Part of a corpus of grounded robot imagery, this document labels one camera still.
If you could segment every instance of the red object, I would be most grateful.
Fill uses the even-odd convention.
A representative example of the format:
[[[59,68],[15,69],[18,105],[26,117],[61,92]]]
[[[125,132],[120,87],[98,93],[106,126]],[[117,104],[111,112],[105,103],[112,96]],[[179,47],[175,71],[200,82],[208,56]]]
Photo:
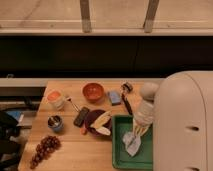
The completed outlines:
[[[104,88],[98,83],[89,83],[83,88],[84,97],[91,103],[99,101],[104,96]]]
[[[85,119],[84,119],[84,124],[85,127],[87,129],[87,131],[91,132],[94,135],[99,135],[99,136],[103,136],[103,134],[100,134],[99,132],[97,132],[95,130],[95,128],[91,128],[90,125],[100,116],[104,113],[104,110],[101,109],[97,109],[97,110],[92,110],[91,112],[89,112]],[[109,130],[111,130],[112,128],[112,123],[111,123],[111,119],[103,125],[104,127],[108,128]]]
[[[53,92],[51,92],[50,94],[48,94],[47,99],[48,99],[49,101],[54,101],[54,100],[56,100],[57,98],[59,98],[60,96],[61,96],[61,93],[60,93],[60,92],[58,92],[58,91],[53,91]]]
[[[82,134],[82,135],[86,135],[86,134],[87,134],[87,129],[86,129],[86,127],[85,127],[85,124],[82,125],[80,131],[81,131],[81,134]]]

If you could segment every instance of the glass cup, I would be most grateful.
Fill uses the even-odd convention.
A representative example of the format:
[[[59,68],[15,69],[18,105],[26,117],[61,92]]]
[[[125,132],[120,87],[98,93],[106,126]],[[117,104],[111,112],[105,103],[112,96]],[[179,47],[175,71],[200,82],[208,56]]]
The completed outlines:
[[[47,94],[47,101],[56,110],[61,110],[65,104],[65,97],[58,90],[52,90]]]

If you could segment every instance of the cup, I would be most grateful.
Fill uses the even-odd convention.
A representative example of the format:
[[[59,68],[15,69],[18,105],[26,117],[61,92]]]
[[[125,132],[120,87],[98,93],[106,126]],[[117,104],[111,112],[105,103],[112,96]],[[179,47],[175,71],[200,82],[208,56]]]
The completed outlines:
[[[61,117],[58,115],[50,116],[48,119],[48,127],[56,133],[60,132],[63,128]]]
[[[65,97],[58,90],[52,90],[47,94],[47,101],[56,110],[61,110],[65,104]]]

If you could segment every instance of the grapes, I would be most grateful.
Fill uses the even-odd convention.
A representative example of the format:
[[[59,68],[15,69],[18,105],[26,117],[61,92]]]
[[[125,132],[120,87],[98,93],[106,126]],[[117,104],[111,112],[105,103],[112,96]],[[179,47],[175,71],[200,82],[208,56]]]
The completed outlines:
[[[35,169],[36,166],[43,160],[47,159],[50,153],[53,153],[61,146],[60,140],[56,136],[46,136],[36,147],[36,153],[30,161],[30,169]]]

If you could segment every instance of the green tray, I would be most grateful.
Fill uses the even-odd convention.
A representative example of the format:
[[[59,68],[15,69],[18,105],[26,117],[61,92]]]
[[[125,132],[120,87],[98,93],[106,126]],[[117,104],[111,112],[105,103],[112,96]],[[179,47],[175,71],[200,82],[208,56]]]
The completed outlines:
[[[138,153],[131,157],[122,141],[127,131],[132,131],[132,116],[117,115],[112,118],[112,164],[116,169],[153,170],[152,127],[142,136]]]

